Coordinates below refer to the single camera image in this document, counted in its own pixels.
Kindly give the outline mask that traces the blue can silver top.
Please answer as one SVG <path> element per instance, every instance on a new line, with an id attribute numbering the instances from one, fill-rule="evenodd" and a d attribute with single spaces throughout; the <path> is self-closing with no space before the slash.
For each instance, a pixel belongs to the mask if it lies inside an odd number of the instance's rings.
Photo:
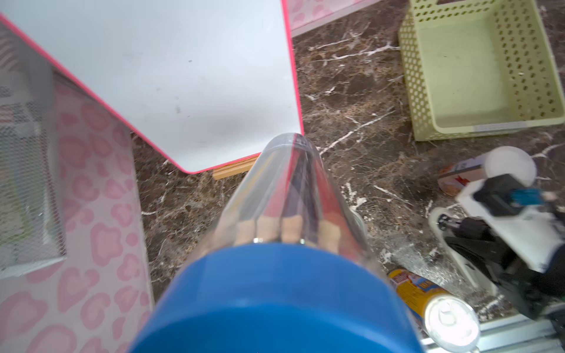
<path id="1" fill-rule="evenodd" d="M 474 309 L 462 299 L 407 269 L 394 269 L 388 279 L 419 326 L 448 352 L 470 352 L 481 337 Z"/>

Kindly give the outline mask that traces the pink can white lid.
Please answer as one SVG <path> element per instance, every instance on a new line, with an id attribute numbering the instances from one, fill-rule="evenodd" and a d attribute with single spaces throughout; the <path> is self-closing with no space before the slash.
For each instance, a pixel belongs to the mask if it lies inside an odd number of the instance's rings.
<path id="1" fill-rule="evenodd" d="M 531 186 L 537 178 L 537 167 L 525 151 L 513 146 L 500 146 L 441 169 L 438 186 L 445 194 L 455 197 L 471 182 L 504 174 L 511 174 L 523 185 Z"/>

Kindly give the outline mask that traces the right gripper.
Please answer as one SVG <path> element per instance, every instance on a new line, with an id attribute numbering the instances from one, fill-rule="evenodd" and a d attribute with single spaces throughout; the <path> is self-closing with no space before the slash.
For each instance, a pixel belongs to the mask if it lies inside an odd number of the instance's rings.
<path id="1" fill-rule="evenodd" d="M 456 200 L 465 217 L 437 207 L 428 223 L 472 286 L 530 319 L 564 299 L 564 212 L 553 193 L 503 174 L 469 183 Z"/>

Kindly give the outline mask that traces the blue lid pencil tube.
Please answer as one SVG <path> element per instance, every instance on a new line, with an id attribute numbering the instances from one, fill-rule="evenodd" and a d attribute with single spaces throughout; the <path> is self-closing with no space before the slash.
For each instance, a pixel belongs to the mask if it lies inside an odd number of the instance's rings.
<path id="1" fill-rule="evenodd" d="M 271 140 L 131 352 L 421 352 L 406 306 L 305 136 Z"/>

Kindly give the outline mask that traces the green plastic basket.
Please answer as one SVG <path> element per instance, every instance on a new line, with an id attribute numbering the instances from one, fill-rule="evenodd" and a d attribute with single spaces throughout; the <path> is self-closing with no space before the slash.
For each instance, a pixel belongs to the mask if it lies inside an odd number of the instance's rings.
<path id="1" fill-rule="evenodd" d="M 535 1 L 412 1 L 398 36 L 417 141 L 564 123 Z"/>

